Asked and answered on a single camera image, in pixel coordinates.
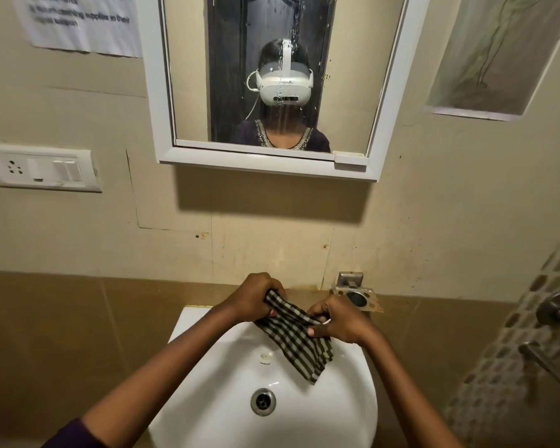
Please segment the metal wall bracket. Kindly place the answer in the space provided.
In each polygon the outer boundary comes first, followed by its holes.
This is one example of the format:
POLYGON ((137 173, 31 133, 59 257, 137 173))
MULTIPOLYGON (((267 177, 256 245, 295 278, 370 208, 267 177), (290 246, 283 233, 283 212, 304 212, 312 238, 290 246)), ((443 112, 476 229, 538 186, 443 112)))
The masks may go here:
POLYGON ((336 284, 331 286, 331 293, 347 297, 360 311, 369 313, 384 313, 378 296, 372 288, 363 286, 362 272, 339 272, 336 284))

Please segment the purple sleeve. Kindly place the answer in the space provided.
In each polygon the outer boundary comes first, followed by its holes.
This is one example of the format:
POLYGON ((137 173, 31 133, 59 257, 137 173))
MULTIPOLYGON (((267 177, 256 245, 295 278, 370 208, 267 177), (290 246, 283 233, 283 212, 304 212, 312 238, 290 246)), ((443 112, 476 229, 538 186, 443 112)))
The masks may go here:
POLYGON ((81 418, 69 422, 59 429, 40 448, 109 448, 93 435, 81 418))

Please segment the white ceramic wash basin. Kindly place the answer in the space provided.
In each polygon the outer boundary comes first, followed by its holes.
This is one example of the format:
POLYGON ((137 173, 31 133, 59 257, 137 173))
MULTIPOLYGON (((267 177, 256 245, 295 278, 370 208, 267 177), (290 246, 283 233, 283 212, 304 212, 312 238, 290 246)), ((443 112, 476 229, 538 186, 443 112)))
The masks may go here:
POLYGON ((231 328, 195 365, 149 425, 155 448, 371 448, 377 399, 363 350, 332 339, 315 385, 254 323, 231 328), (271 389, 276 408, 253 413, 271 389))

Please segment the pale wall picture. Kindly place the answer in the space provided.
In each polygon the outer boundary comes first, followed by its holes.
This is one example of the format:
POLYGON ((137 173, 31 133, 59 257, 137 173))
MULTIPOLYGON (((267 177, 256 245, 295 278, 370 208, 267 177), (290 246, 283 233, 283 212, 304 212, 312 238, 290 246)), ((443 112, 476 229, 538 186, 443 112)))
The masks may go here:
POLYGON ((461 0, 428 112, 521 119, 560 46, 560 0, 461 0))

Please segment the person's left forearm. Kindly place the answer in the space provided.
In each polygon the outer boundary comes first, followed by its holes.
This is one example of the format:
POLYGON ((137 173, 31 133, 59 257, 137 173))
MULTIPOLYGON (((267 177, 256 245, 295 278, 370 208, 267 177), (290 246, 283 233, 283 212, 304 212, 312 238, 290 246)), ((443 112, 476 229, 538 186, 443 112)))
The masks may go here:
POLYGON ((108 448, 132 448, 208 350, 244 321, 239 306, 217 305, 90 408, 83 425, 108 448))

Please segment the white framed wall mirror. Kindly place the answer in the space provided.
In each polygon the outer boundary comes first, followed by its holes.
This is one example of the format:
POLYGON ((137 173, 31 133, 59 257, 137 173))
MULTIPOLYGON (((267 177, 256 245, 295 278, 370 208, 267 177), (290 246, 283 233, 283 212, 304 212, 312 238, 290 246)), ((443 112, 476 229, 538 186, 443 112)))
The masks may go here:
POLYGON ((214 170, 377 182, 388 154, 430 1, 404 0, 367 153, 363 157, 350 153, 324 155, 307 152, 298 155, 297 152, 279 150, 265 153, 262 147, 178 140, 164 2, 135 0, 157 162, 214 170))

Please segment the metal basin drain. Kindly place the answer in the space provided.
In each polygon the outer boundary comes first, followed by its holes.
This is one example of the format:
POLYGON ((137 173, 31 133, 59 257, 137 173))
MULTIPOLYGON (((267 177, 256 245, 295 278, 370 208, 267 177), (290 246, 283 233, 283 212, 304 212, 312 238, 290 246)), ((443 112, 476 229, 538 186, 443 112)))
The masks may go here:
POLYGON ((250 407, 254 414, 269 416, 276 408, 276 396, 269 388, 257 389, 250 399, 250 407))

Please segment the person's right forearm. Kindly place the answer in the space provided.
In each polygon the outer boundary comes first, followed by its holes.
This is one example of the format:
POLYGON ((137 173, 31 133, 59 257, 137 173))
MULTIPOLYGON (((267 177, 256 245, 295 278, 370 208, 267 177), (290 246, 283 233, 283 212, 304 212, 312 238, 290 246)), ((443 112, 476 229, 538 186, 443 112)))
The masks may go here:
POLYGON ((366 328, 358 344, 380 375, 409 448, 464 448, 376 327, 366 328))

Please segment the white electrical switchboard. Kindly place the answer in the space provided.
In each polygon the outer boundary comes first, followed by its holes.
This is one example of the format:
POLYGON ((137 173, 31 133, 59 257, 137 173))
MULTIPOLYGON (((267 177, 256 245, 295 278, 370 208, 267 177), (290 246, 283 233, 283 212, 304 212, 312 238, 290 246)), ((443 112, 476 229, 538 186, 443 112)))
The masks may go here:
POLYGON ((102 193, 90 150, 0 144, 0 188, 102 193))

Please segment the person's right hand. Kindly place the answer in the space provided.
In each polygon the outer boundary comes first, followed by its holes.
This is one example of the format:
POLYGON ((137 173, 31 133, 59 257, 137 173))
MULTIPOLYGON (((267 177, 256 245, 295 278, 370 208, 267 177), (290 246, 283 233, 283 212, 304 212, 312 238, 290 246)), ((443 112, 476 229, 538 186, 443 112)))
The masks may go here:
POLYGON ((346 343, 370 346, 383 337, 379 329, 345 296, 330 294, 315 303, 308 313, 321 324, 332 324, 331 338, 346 343))

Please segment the black white checkered cloth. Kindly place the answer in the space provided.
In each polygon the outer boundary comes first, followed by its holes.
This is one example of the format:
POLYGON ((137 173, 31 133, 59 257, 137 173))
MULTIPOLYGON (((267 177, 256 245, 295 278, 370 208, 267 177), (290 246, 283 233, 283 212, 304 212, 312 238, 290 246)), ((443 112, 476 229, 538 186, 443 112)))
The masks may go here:
POLYGON ((334 358, 330 338, 310 337, 308 329, 320 322, 284 300, 276 290, 270 289, 264 302, 276 312, 276 316, 261 318, 255 321, 255 325, 276 343, 304 380, 315 385, 334 358))

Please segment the person's left hand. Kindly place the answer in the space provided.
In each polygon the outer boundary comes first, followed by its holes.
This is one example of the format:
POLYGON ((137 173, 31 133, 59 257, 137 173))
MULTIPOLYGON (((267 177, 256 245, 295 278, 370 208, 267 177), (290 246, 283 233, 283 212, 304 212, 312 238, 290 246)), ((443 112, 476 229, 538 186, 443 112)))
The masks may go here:
POLYGON ((244 282, 221 304, 224 313, 230 315, 234 324, 257 321, 255 319, 255 274, 250 273, 244 282))

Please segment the white paper notice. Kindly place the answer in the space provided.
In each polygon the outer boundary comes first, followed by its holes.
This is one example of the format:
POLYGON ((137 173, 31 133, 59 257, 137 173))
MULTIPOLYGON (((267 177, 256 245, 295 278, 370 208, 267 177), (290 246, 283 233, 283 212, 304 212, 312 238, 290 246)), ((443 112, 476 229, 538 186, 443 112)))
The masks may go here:
POLYGON ((135 0, 12 0, 33 46, 142 58, 135 0))

